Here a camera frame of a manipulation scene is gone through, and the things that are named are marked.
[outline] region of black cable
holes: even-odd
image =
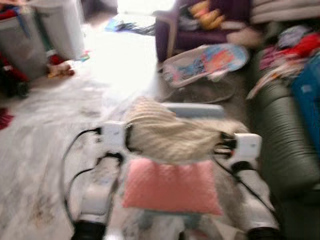
[[[102,131],[102,128],[101,127],[97,127],[95,129],[88,129],[88,130],[84,130],[80,133],[78,133],[74,139],[72,140],[72,142],[69,144],[68,148],[66,149],[66,151],[64,152],[63,154],[63,157],[62,157],[62,163],[61,163],[61,178],[60,178],[60,189],[61,189],[61,197],[63,199],[63,206],[64,206],[64,209],[66,211],[66,214],[70,220],[70,223],[72,224],[73,227],[75,227],[75,221],[72,217],[72,214],[71,214],[71,211],[69,209],[69,204],[68,204],[68,199],[67,199],[67,196],[66,196],[66,193],[65,193],[65,162],[66,162],[66,158],[72,148],[72,146],[75,144],[75,142],[77,141],[77,139],[85,134],[85,133],[89,133],[89,132],[95,132],[96,134],[99,134],[101,135],[101,131]]]
[[[81,174],[84,174],[84,173],[87,173],[91,170],[95,169],[94,167],[91,167],[91,168],[88,168],[88,169],[85,169],[85,170],[82,170],[82,171],[79,171],[76,175],[74,175],[71,179],[71,181],[69,182],[69,186],[66,190],[66,193],[65,193],[65,198],[64,198],[64,202],[66,204],[66,209],[67,209],[67,212],[70,213],[71,215],[71,211],[70,211],[70,207],[69,207],[69,200],[70,200],[70,195],[71,195],[71,188],[72,188],[72,185],[74,184],[74,181],[76,180],[77,177],[79,177]]]
[[[265,201],[263,201],[263,199],[254,191],[252,190],[247,184],[245,184],[241,177],[239,177],[238,175],[234,174],[231,170],[229,170],[228,168],[226,168],[225,166],[223,166],[216,158],[215,158],[215,152],[213,151],[211,154],[211,159],[216,163],[218,164],[223,170],[225,170],[228,174],[230,174],[238,183],[242,184],[248,191],[251,195],[253,195],[256,199],[258,199],[265,207],[266,209],[268,209],[268,211],[271,213],[271,215],[274,217],[274,219],[277,221],[277,223],[280,225],[280,220],[279,220],[279,217],[277,215],[277,213],[272,209],[270,208],[266,203]]]

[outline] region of marble floor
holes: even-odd
[[[132,33],[104,32],[110,16],[101,13],[92,19],[86,37],[90,59],[75,64],[76,74],[66,79],[39,78],[32,82],[30,96],[0,98],[15,116],[12,124],[0,131],[0,239],[69,239],[72,235],[64,213],[59,189],[61,157],[68,143],[81,130],[99,126],[107,120],[120,120],[138,96],[161,98],[171,90],[158,73],[155,38]],[[228,117],[247,121],[243,72],[230,75],[237,86],[233,99],[222,103]],[[80,138],[66,165],[67,183],[73,174],[93,164],[103,151],[92,135]],[[93,173],[114,171],[105,165]],[[73,211],[77,212],[88,174],[75,185]],[[117,202],[106,240],[136,239],[123,234],[136,210],[124,210]],[[159,228],[166,220],[159,220]],[[179,226],[171,219],[172,231]],[[224,239],[235,239],[237,230],[218,223]],[[143,239],[170,240],[157,235]]]

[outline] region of black wheel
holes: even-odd
[[[185,232],[182,231],[179,233],[179,239],[178,240],[185,240],[186,239],[186,235],[185,235]]]
[[[28,82],[22,81],[18,82],[16,86],[16,93],[20,98],[27,98],[29,96],[29,84]]]

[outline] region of plastic storage box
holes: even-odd
[[[58,54],[65,59],[80,59],[85,45],[78,0],[33,0],[30,4]]]
[[[30,12],[21,14],[20,17],[29,36],[17,17],[1,20],[0,51],[11,64],[33,80],[46,74],[46,51],[34,15]]]

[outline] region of pink pillow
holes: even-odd
[[[222,214],[210,160],[179,166],[147,158],[132,160],[122,204],[125,208]]]

